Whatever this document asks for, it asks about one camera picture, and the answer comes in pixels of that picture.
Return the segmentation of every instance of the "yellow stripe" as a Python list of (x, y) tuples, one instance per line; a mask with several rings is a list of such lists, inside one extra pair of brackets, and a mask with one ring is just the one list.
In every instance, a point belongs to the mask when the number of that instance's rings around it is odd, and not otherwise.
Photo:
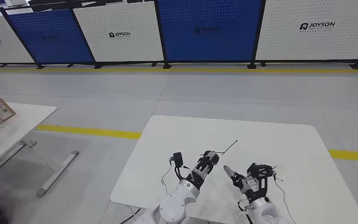
[(0, 72), (246, 72), (246, 73), (352, 73), (358, 69), (235, 69), (235, 68), (0, 68)]
[(358, 160), (357, 151), (345, 151), (345, 150), (329, 150), (332, 158), (340, 158), (342, 160)]
[(124, 132), (121, 130), (104, 130), (96, 128), (78, 128), (78, 127), (67, 127), (58, 125), (40, 125), (36, 130), (48, 130), (51, 132), (64, 132), (73, 134), (90, 134), (93, 136), (108, 136), (115, 138), (130, 138), (139, 139), (141, 133), (139, 132)]
[[(121, 130), (104, 130), (96, 128), (78, 128), (59, 125), (40, 125), (36, 130), (48, 130), (51, 132), (64, 132), (73, 134), (89, 134), (93, 136), (107, 136), (115, 138), (139, 139), (140, 132), (124, 132)], [(358, 151), (328, 150), (332, 158), (342, 160), (358, 160)]]

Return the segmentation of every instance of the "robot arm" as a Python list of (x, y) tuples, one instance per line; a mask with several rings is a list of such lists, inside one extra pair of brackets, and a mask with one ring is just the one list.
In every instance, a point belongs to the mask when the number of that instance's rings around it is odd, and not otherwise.
[(228, 166), (224, 166), (224, 170), (234, 186), (240, 188), (241, 193), (245, 194), (249, 201), (249, 205), (245, 206), (245, 211), (249, 210), (246, 216), (250, 224), (292, 224), (291, 221), (279, 215), (276, 206), (266, 196), (267, 178), (270, 176), (276, 178), (276, 172), (271, 166), (253, 163), (247, 169), (247, 176), (234, 172)]
[(219, 162), (219, 156), (214, 151), (206, 151), (186, 178), (180, 174), (183, 165), (181, 153), (175, 153), (170, 161), (175, 162), (175, 172), (180, 180), (177, 190), (163, 197), (158, 205), (148, 208), (135, 224), (186, 223), (189, 219), (186, 216), (186, 206), (196, 202), (200, 188), (214, 165)]

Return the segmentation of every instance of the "wall partition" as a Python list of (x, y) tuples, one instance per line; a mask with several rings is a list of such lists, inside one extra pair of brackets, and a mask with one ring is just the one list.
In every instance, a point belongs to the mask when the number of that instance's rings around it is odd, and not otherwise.
[(8, 22), (0, 15), (0, 63), (34, 63)]
[(158, 0), (169, 61), (249, 61), (261, 0)]
[(93, 63), (71, 10), (8, 15), (39, 63)]
[(154, 2), (76, 8), (74, 13), (97, 62), (163, 60)]
[(357, 0), (267, 0), (256, 60), (358, 59)]

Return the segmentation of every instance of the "white pipe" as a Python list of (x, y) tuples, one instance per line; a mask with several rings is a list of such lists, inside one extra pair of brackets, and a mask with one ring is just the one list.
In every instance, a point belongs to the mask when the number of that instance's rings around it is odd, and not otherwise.
[(72, 160), (78, 155), (78, 151), (73, 151), (66, 160), (62, 163), (60, 170), (52, 174), (52, 176), (46, 181), (43, 187), (36, 193), (36, 195), (41, 198), (51, 187), (51, 185), (56, 181), (56, 179), (61, 175), (61, 173), (66, 169), (66, 167), (72, 162)]
[(5, 164), (11, 157), (13, 157), (20, 149), (26, 145), (25, 142), (20, 142), (17, 146), (11, 149), (7, 154), (0, 158), (0, 167)]

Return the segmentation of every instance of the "white desk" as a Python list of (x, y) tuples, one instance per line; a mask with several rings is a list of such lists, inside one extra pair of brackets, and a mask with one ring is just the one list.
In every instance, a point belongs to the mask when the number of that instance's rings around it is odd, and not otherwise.
[[(111, 201), (151, 207), (166, 194), (161, 178), (174, 152), (182, 152), (184, 165), (191, 167), (199, 154), (223, 151), (236, 139), (206, 178), (197, 202), (188, 205), (190, 217), (242, 222), (236, 217), (237, 200), (245, 197), (233, 186), (223, 165), (245, 175), (256, 162), (278, 166), (278, 176), (285, 179), (278, 183), (286, 191), (297, 224), (356, 223), (357, 204), (316, 129), (308, 125), (153, 116), (112, 191)], [(168, 192), (178, 183), (173, 169), (164, 180)], [(272, 179), (267, 195), (289, 218), (282, 192)]]
[[(11, 102), (8, 102), (7, 104), (15, 111), (16, 115), (0, 125), (0, 166), (8, 161), (25, 145), (28, 144), (29, 147), (32, 147), (34, 144), (32, 142), (25, 143), (22, 141), (23, 137), (36, 128), (36, 126), (57, 109), (54, 106), (15, 104)], [(68, 156), (60, 170), (55, 171), (44, 186), (38, 191), (38, 197), (42, 197), (46, 193), (53, 182), (56, 181), (76, 155), (78, 155), (78, 151), (73, 151)]]
[(43, 120), (56, 111), (54, 106), (30, 104), (8, 105), (16, 113), (15, 116), (0, 125), (0, 156), (10, 151), (25, 135), (36, 128)]

